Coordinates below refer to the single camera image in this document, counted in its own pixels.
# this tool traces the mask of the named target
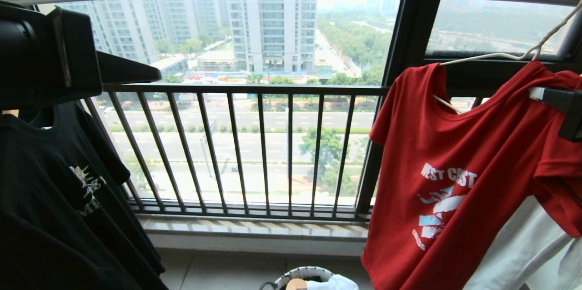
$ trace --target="metal railing bar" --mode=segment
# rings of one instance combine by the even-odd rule
[[[477,97],[475,98],[475,101],[472,104],[471,109],[475,109],[476,107],[478,107],[479,105],[481,105],[483,103],[483,97]]]
[[[206,114],[206,105],[204,104],[204,96],[202,93],[197,93],[198,106],[200,106],[200,115],[202,123],[204,124],[204,132],[206,133],[206,142],[208,143],[208,151],[210,152],[210,159],[212,160],[212,168],[214,168],[214,179],[218,186],[218,193],[222,202],[222,209],[224,213],[228,213],[226,201],[224,200],[224,192],[222,190],[222,182],[220,180],[220,170],[218,168],[218,161],[216,161],[216,152],[214,151],[214,143],[212,141],[212,133],[210,132],[210,124],[208,123],[208,114]]]
[[[103,132],[103,136],[106,139],[107,143],[109,143],[110,147],[114,149],[115,154],[121,160],[121,157],[119,157],[117,150],[115,150],[113,140],[110,138],[110,133],[108,132],[108,129],[106,128],[105,124],[103,123],[103,120],[101,119],[101,114],[99,113],[99,111],[95,107],[95,104],[93,103],[93,99],[85,98],[85,105],[87,106],[87,109],[91,113],[91,116],[93,117],[93,120],[97,124],[97,127],[101,130],[101,132]],[[127,184],[127,188],[129,188],[129,192],[135,198],[137,205],[143,208],[144,205],[141,202],[141,198],[139,197],[139,195],[137,195],[137,190],[135,190],[135,186],[133,185],[133,182],[131,182],[131,177],[129,177],[125,181],[125,184]],[[129,194],[127,193],[127,190],[125,190],[123,186],[120,186],[119,188],[123,191],[125,199],[129,199]]]
[[[162,214],[162,215],[176,215],[176,216],[192,216],[200,213],[200,210],[193,210],[187,209],[186,212],[181,211],[178,207],[172,207],[171,209],[167,209],[165,211],[161,211],[159,207],[156,206],[146,206],[143,210],[134,210],[138,214]],[[271,213],[267,213],[266,210],[262,212],[259,211],[250,211],[249,214],[243,213],[242,210],[240,214],[233,214],[233,213],[221,213],[220,209],[212,209],[208,210],[208,213],[201,216],[201,218],[205,217],[241,217],[241,218],[264,218],[264,219],[273,219],[273,220],[308,220],[308,221],[322,221],[322,222],[329,222],[333,219],[333,221],[341,221],[341,222],[366,222],[365,218],[356,218],[353,214],[343,214],[338,213],[337,217],[333,218],[332,213],[315,213],[313,216],[309,212],[303,213],[294,213],[293,215],[289,216],[287,211],[273,211]]]
[[[339,193],[341,191],[341,177],[343,176],[343,167],[346,163],[347,148],[349,147],[350,129],[351,129],[351,118],[354,114],[354,106],[356,104],[356,96],[352,95],[350,98],[350,108],[347,112],[346,121],[346,133],[343,137],[343,149],[341,150],[341,160],[339,162],[339,174],[337,175],[337,186],[335,189],[335,200],[333,202],[333,217],[336,216],[337,212],[337,199],[339,199]]]
[[[158,128],[156,127],[156,122],[154,121],[154,116],[151,114],[150,106],[147,103],[146,96],[143,92],[137,93],[137,98],[140,100],[141,108],[145,114],[145,120],[147,120],[148,125],[150,125],[150,130],[152,136],[154,136],[154,142],[156,143],[156,147],[160,152],[160,157],[162,158],[162,162],[164,163],[164,167],[166,168],[166,173],[168,173],[168,178],[170,179],[170,184],[172,184],[172,188],[176,195],[176,199],[180,204],[180,208],[185,210],[184,202],[182,201],[180,195],[180,189],[178,188],[178,184],[176,183],[176,179],[174,178],[174,173],[172,172],[172,168],[170,167],[170,161],[168,160],[168,155],[166,155],[166,151],[164,150],[164,145],[162,145],[162,139],[160,138],[160,133],[158,132]]]
[[[266,143],[265,143],[265,117],[264,111],[262,106],[262,94],[256,95],[257,103],[258,103],[258,123],[261,131],[261,151],[262,151],[262,173],[265,179],[265,205],[266,205],[266,213],[270,214],[270,207],[269,207],[269,181],[266,172]]]
[[[243,160],[241,158],[241,147],[239,146],[239,135],[236,128],[235,104],[232,99],[232,93],[226,94],[228,100],[228,110],[231,115],[232,138],[235,142],[236,164],[239,168],[239,177],[241,178],[241,192],[243,195],[243,203],[245,205],[245,212],[249,213],[249,206],[247,204],[247,191],[245,190],[245,177],[243,176]]]
[[[204,204],[204,200],[202,199],[202,190],[200,189],[200,183],[198,182],[198,176],[196,176],[196,169],[194,167],[194,163],[192,161],[192,155],[190,154],[190,148],[188,146],[188,141],[186,139],[186,135],[184,133],[184,126],[181,123],[180,112],[178,111],[176,105],[176,99],[173,96],[173,93],[166,93],[168,96],[168,101],[170,102],[170,108],[172,109],[172,114],[174,115],[174,122],[176,123],[176,130],[178,135],[180,136],[180,141],[182,148],[184,149],[184,155],[186,157],[186,162],[188,164],[188,168],[192,175],[192,181],[194,182],[194,187],[196,189],[196,195],[198,195],[198,201],[200,202],[200,207],[202,212],[206,212],[206,205]]]
[[[316,187],[317,187],[317,170],[320,163],[320,140],[321,140],[321,120],[324,113],[324,95],[320,95],[320,104],[317,110],[317,135],[316,135],[316,152],[313,166],[313,188],[311,191],[311,216],[315,213],[316,205]]]
[[[173,93],[256,93],[262,95],[386,95],[380,85],[184,85],[182,83],[132,83],[104,85],[106,91]]]
[[[143,200],[144,205],[145,206],[155,206],[156,202],[154,200],[151,199],[144,199]],[[164,205],[166,207],[179,207],[178,202],[176,200],[168,200],[168,199],[164,199]],[[200,205],[198,205],[197,202],[185,202],[184,203],[185,207],[187,209],[199,209]],[[253,210],[266,210],[266,205],[248,205],[249,207],[249,211],[253,211]],[[218,203],[206,203],[206,208],[208,209],[222,209],[222,205],[218,204]],[[243,210],[245,209],[245,206],[242,204],[230,204],[228,206],[229,211],[231,209],[239,209],[239,210]],[[274,205],[271,204],[270,206],[270,210],[273,211],[288,211],[288,207],[286,204],[280,204],[280,205]],[[337,207],[337,212],[338,213],[353,213],[355,210],[355,208],[353,206],[338,206]],[[301,204],[301,205],[294,205],[293,206],[293,211],[299,211],[299,212],[310,212],[311,211],[311,204]],[[318,213],[332,213],[333,212],[333,205],[316,205],[316,209],[315,212]]]
[[[293,187],[293,95],[289,95],[289,115],[287,116],[287,176],[289,177],[289,215],[292,208],[292,187]]]
[[[133,149],[133,152],[135,153],[135,157],[137,158],[137,162],[140,164],[141,170],[144,172],[145,179],[147,180],[147,183],[150,185],[151,191],[154,194],[154,198],[156,199],[156,202],[158,203],[158,207],[161,211],[164,211],[165,210],[164,203],[160,199],[160,194],[158,194],[158,190],[156,189],[156,185],[154,184],[154,181],[151,178],[150,170],[147,168],[146,161],[144,160],[143,155],[141,155],[141,150],[137,145],[137,141],[135,141],[135,137],[133,136],[133,132],[131,131],[131,128],[129,127],[129,124],[127,122],[127,118],[125,118],[125,114],[123,113],[123,108],[122,108],[121,104],[119,103],[119,99],[118,99],[115,92],[108,92],[108,94],[110,96],[111,103],[113,104],[113,107],[114,107],[115,111],[117,112],[117,115],[119,117],[119,121],[121,122],[121,125],[123,126],[123,130],[125,131],[125,135],[127,135],[127,139],[129,140],[129,143]]]

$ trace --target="white hanger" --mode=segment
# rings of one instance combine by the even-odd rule
[[[578,2],[578,4],[576,5],[576,7],[574,7],[574,9],[568,14],[568,16],[566,16],[565,19],[563,19],[558,25],[556,25],[556,27],[554,27],[553,29],[551,29],[551,31],[549,31],[547,33],[547,35],[545,35],[545,37],[542,38],[542,40],[540,40],[539,43],[537,43],[535,46],[533,46],[532,48],[530,48],[528,51],[526,51],[521,56],[514,56],[514,55],[511,55],[511,54],[507,54],[505,52],[493,52],[491,54],[484,54],[484,55],[479,55],[479,56],[461,58],[459,60],[451,60],[449,62],[443,62],[440,65],[444,66],[444,65],[457,64],[457,63],[462,63],[462,62],[469,62],[471,60],[482,60],[484,58],[493,58],[493,57],[509,58],[510,60],[524,60],[534,50],[536,51],[536,53],[534,54],[532,60],[536,60],[536,59],[538,59],[540,57],[540,52],[541,52],[541,49],[542,49],[542,45],[544,45],[546,43],[547,39],[549,39],[557,31],[559,31],[559,29],[561,29],[562,26],[566,25],[566,23],[572,18],[572,16],[574,16],[580,10],[580,8],[582,8],[582,0],[580,0]],[[539,97],[539,92],[541,91],[541,89],[543,89],[543,88],[539,88],[538,90],[535,90],[535,88],[530,89],[530,94],[531,94],[530,95],[530,98],[537,99],[536,97]],[[455,107],[453,107],[453,105],[449,104],[449,102],[446,102],[445,100],[438,98],[436,95],[434,97],[438,101],[442,102],[444,105],[448,106],[449,108],[452,108],[458,114],[460,114],[460,112]]]

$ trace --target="balcony floor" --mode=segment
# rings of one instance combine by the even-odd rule
[[[372,290],[370,278],[357,257],[296,256],[283,254],[225,253],[160,250],[166,272],[162,280],[170,290],[255,290],[266,281],[275,281],[279,262],[288,269],[321,266]]]

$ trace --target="red t-shirt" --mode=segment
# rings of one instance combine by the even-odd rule
[[[582,143],[559,138],[564,114],[528,97],[532,86],[580,89],[582,78],[533,61],[458,115],[433,97],[447,98],[445,74],[407,69],[370,133],[384,145],[362,255],[376,290],[462,289],[528,195],[582,233]]]

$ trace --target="black t-shirt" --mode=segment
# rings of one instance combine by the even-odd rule
[[[160,259],[122,199],[129,172],[77,104],[44,110],[31,124],[0,116],[0,151],[0,254],[19,280],[41,289],[166,289]]]

